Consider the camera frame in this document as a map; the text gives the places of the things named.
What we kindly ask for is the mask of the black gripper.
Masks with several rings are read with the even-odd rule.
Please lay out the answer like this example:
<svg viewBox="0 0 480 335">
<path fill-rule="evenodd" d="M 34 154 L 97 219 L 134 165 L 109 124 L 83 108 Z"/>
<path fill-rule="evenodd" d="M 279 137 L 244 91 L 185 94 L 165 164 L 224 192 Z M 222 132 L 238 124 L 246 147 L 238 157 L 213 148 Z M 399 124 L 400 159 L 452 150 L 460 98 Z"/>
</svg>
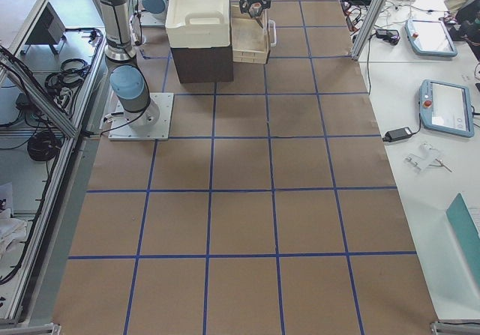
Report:
<svg viewBox="0 0 480 335">
<path fill-rule="evenodd" d="M 241 13 L 249 16 L 261 16 L 263 11 L 271 7 L 272 0 L 239 0 Z"/>
</svg>

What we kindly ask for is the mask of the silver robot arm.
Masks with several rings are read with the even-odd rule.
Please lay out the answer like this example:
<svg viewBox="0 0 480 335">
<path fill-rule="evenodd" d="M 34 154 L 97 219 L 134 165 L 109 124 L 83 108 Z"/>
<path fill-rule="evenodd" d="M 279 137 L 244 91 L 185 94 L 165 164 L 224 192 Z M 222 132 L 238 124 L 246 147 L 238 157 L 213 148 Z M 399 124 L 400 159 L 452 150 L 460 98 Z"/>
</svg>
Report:
<svg viewBox="0 0 480 335">
<path fill-rule="evenodd" d="M 106 29 L 106 65 L 109 83 L 123 106 L 125 123 L 109 130 L 153 128 L 160 116 L 149 86 L 137 66 L 137 54 L 128 23 L 128 0 L 99 0 Z M 271 7 L 272 0 L 239 0 L 240 10 L 252 18 Z"/>
<path fill-rule="evenodd" d="M 167 10 L 167 0 L 141 0 L 143 9 L 153 14 L 160 16 Z"/>
</svg>

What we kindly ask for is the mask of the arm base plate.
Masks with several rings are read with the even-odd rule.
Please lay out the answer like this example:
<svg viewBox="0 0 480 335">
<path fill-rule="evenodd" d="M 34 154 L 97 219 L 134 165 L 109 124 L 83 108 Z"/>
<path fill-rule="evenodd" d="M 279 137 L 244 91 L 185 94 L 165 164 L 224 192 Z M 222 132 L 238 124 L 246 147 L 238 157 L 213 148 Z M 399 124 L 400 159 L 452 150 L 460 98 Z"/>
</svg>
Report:
<svg viewBox="0 0 480 335">
<path fill-rule="evenodd" d="M 140 22 L 142 24 L 142 27 L 165 28 L 165 22 L 167 17 L 166 11 L 162 13 L 151 13 L 148 11 L 142 11 L 140 15 Z"/>
<path fill-rule="evenodd" d="M 111 141 L 147 141 L 168 140 L 173 113 L 174 94 L 154 92 L 150 94 L 148 109 L 138 118 L 138 114 L 125 112 L 120 101 L 116 100 L 114 112 L 120 115 L 112 117 L 113 130 L 106 135 Z"/>
</svg>

